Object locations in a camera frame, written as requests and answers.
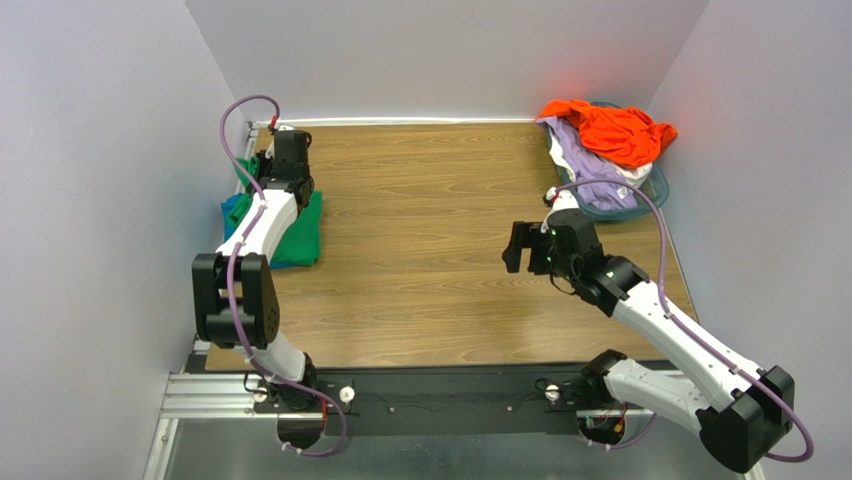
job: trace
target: gray floor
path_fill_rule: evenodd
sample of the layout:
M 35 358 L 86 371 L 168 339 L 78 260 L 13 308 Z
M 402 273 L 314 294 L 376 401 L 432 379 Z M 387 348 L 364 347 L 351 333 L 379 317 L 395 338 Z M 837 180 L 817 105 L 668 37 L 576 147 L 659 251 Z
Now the gray floor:
M 634 427 L 640 421 L 634 421 Z M 275 420 L 183 420 L 167 478 L 743 478 L 717 464 L 696 437 L 662 419 L 642 442 L 622 451 L 605 453 L 577 438 L 545 434 L 358 437 L 336 457 L 310 459 L 280 451 Z

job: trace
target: green cloth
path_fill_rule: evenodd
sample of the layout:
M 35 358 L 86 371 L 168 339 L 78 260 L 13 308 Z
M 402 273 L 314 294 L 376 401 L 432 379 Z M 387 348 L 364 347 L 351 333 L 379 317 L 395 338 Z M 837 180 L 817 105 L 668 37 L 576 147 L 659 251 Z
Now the green cloth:
M 257 157 L 251 157 L 248 160 L 245 158 L 238 158 L 237 161 L 240 162 L 240 165 L 242 165 L 243 168 L 248 170 L 252 177 L 257 177 L 257 166 L 260 165 L 260 160 L 258 160 Z M 248 178 L 246 178 L 246 176 L 243 175 L 243 173 L 236 167 L 234 167 L 234 171 L 237 172 L 237 176 L 240 177 L 240 181 L 243 182 L 243 186 L 248 187 Z
M 251 207 L 251 196 L 242 194 L 233 210 L 227 215 L 228 226 L 236 229 Z M 316 191 L 311 195 L 307 208 L 302 210 L 299 218 L 284 232 L 278 248 L 272 254 L 270 266 L 276 264 L 302 265 L 309 267 L 316 263 L 320 256 L 320 217 L 322 216 L 322 192 Z

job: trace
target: white wall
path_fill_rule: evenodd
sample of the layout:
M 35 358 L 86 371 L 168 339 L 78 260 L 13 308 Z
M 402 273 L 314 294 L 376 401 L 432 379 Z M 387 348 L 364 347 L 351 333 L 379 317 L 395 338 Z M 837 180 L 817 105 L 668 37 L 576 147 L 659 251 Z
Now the white wall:
M 650 108 L 680 131 L 665 211 L 702 322 L 796 378 L 817 453 L 773 480 L 852 467 L 850 25 L 845 0 L 713 0 Z
M 233 97 L 180 0 L 2 12 L 0 478 L 140 478 L 232 187 Z
M 707 3 L 187 0 L 234 95 L 273 95 L 283 118 L 647 107 Z

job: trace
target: cable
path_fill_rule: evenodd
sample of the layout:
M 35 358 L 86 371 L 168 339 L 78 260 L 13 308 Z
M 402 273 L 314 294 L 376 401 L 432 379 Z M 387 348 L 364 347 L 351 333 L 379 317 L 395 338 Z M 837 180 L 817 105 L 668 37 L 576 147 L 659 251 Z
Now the cable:
M 796 428 L 799 429 L 799 432 L 802 434 L 802 438 L 805 441 L 804 453 L 802 453 L 801 455 L 796 455 L 796 456 L 787 456 L 787 455 L 779 455 L 779 454 L 775 454 L 775 453 L 767 453 L 766 458 L 770 458 L 772 460 L 776 460 L 776 461 L 779 461 L 779 462 L 801 463 L 801 462 L 807 461 L 808 459 L 813 457 L 813 455 L 814 455 L 813 438 L 811 437 L 811 434 L 808 431 L 807 427 L 805 427 L 804 422 L 802 422 L 802 419 L 799 418 L 799 416 L 796 414 L 796 412 L 794 412 L 793 409 L 790 408 L 790 406 L 787 405 L 784 402 L 784 400 L 781 399 L 781 397 L 779 397 L 778 395 L 775 394 L 775 392 L 770 390 L 769 387 L 760 383 L 760 381 L 758 381 L 756 378 L 754 378 L 752 375 L 750 375 L 745 370 L 740 369 L 740 367 L 737 366 L 736 363 L 729 360 L 727 357 L 725 357 L 725 355 L 722 354 L 722 352 L 716 350 L 715 348 L 713 348 L 712 345 L 710 345 L 706 341 L 704 341 L 704 339 L 699 337 L 698 334 L 696 334 L 688 326 L 686 326 L 686 324 L 683 323 L 682 320 L 677 318 L 677 315 L 672 313 L 672 311 L 671 311 L 671 309 L 669 308 L 669 305 L 668 305 L 668 299 L 666 298 L 666 291 L 665 291 L 666 226 L 665 226 L 665 222 L 663 221 L 663 216 L 660 213 L 660 210 L 657 208 L 657 206 L 654 205 L 654 202 L 652 202 L 651 199 L 648 198 L 648 196 L 645 195 L 644 192 L 642 192 L 641 190 L 639 190 L 635 186 L 633 186 L 633 185 L 631 185 L 627 182 L 622 182 L 620 180 L 611 180 L 611 179 L 608 179 L 608 178 L 600 178 L 600 179 L 596 178 L 596 179 L 591 179 L 591 180 L 581 180 L 579 182 L 574 182 L 574 183 L 562 185 L 561 187 L 556 188 L 556 194 L 558 195 L 559 192 L 561 192 L 563 190 L 567 190 L 569 188 L 575 188 L 575 187 L 579 187 L 581 185 L 587 185 L 587 184 L 590 184 L 590 183 L 613 183 L 613 184 L 616 184 L 616 185 L 620 185 L 622 187 L 626 187 L 626 188 L 630 189 L 634 194 L 638 195 L 648 205 L 648 208 L 651 210 L 651 213 L 654 214 L 654 218 L 657 221 L 657 228 L 659 229 L 659 233 L 660 233 L 660 263 L 659 263 L 659 268 L 657 270 L 657 295 L 659 296 L 660 305 L 662 306 L 663 311 L 666 314 L 666 317 L 669 318 L 672 322 L 674 322 L 674 324 L 677 325 L 677 327 L 680 328 L 683 331 L 683 333 L 685 333 L 695 343 L 697 343 L 704 350 L 706 350 L 711 355 L 716 357 L 717 360 L 722 362 L 722 364 L 724 364 L 726 367 L 728 367 L 728 370 L 731 372 L 731 374 L 741 376 L 746 381 L 748 381 L 751 385 L 755 386 L 758 390 L 763 392 L 773 402 L 775 402 L 775 404 L 778 405 L 778 407 L 781 408 L 781 410 L 790 418 L 790 420 L 793 422 L 793 424 L 796 425 Z M 627 444 L 625 444 L 625 447 L 635 444 L 643 436 L 645 436 L 645 434 L 650 429 L 650 426 L 654 423 L 655 420 L 656 420 L 656 414 L 654 414 L 654 416 L 651 417 L 651 421 L 648 423 L 648 425 L 638 435 L 636 435 L 636 437 L 634 437 L 632 440 L 627 442 Z M 610 448 L 615 449 L 617 447 L 621 447 L 621 444 L 612 446 Z
M 225 110 L 225 113 L 222 114 L 222 120 L 219 122 L 219 140 L 222 142 L 222 147 L 225 149 L 225 153 L 228 155 L 228 158 L 231 160 L 231 163 L 234 164 L 234 168 L 236 168 L 237 171 L 245 175 L 249 183 L 251 183 L 252 187 L 254 188 L 254 191 L 257 192 L 258 196 L 260 197 L 260 200 L 266 200 L 266 197 L 263 194 L 263 189 L 260 187 L 260 184 L 257 183 L 257 180 L 255 180 L 255 178 L 242 165 L 240 165 L 240 162 L 237 161 L 236 157 L 234 156 L 234 153 L 231 152 L 231 148 L 228 146 L 228 141 L 225 138 L 225 123 L 228 120 L 228 116 L 231 114 L 231 112 L 236 110 L 237 107 L 251 100 L 266 100 L 275 107 L 275 116 L 272 117 L 271 123 L 272 128 L 274 128 L 275 122 L 277 121 L 278 116 L 281 114 L 281 109 L 278 106 L 278 102 L 276 102 L 272 97 L 267 95 L 249 95 L 248 97 L 241 98 L 231 104 L 231 106 Z M 248 235 L 251 233 L 252 229 L 254 229 L 255 225 L 257 225 L 257 222 L 260 221 L 260 217 L 263 215 L 264 210 L 266 210 L 266 207 L 261 205 L 261 207 L 257 210 L 257 213 L 255 214 L 254 218 L 251 219 L 248 226 L 246 227 L 245 232 L 243 233 L 243 238 L 247 238 Z M 340 405 L 325 393 L 320 392 L 319 390 L 314 390 L 310 387 L 306 387 L 292 380 L 288 380 L 278 375 L 277 373 L 267 369 L 254 359 L 254 349 L 251 348 L 251 345 L 248 341 L 248 337 L 246 336 L 245 329 L 243 328 L 243 323 L 240 321 L 240 314 L 237 306 L 237 297 L 234 294 L 234 268 L 236 265 L 237 256 L 240 254 L 240 248 L 242 248 L 242 246 L 242 242 L 237 242 L 234 246 L 233 253 L 231 253 L 230 258 L 228 258 L 228 267 L 225 273 L 225 281 L 228 288 L 228 305 L 231 308 L 231 314 L 233 315 L 234 319 L 234 328 L 237 330 L 237 336 L 240 338 L 240 345 L 242 345 L 243 349 L 246 351 L 246 355 L 251 360 L 251 365 L 264 378 L 271 379 L 274 383 L 280 383 L 284 386 L 295 388 L 296 390 L 309 393 L 311 395 L 314 395 L 315 397 L 325 400 L 326 402 L 330 403 L 332 407 L 334 407 L 337 414 L 340 415 L 340 440 L 338 440 L 333 447 L 327 450 L 312 452 L 303 451 L 301 448 L 296 448 L 290 445 L 289 443 L 285 443 L 283 448 L 291 452 L 295 452 L 296 454 L 301 455 L 303 457 L 329 457 L 340 453 L 340 451 L 346 444 L 347 433 L 346 415 L 343 414 L 343 409 L 340 408 Z

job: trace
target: orange cloth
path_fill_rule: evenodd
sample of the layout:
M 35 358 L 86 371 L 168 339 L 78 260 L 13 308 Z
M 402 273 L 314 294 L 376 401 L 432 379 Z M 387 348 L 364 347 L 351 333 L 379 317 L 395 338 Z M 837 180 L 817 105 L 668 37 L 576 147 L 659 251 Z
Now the orange cloth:
M 583 100 L 553 100 L 538 118 L 562 117 L 577 129 L 583 146 L 624 168 L 639 168 L 660 156 L 677 137 L 668 123 L 654 123 L 636 107 L 596 107 Z

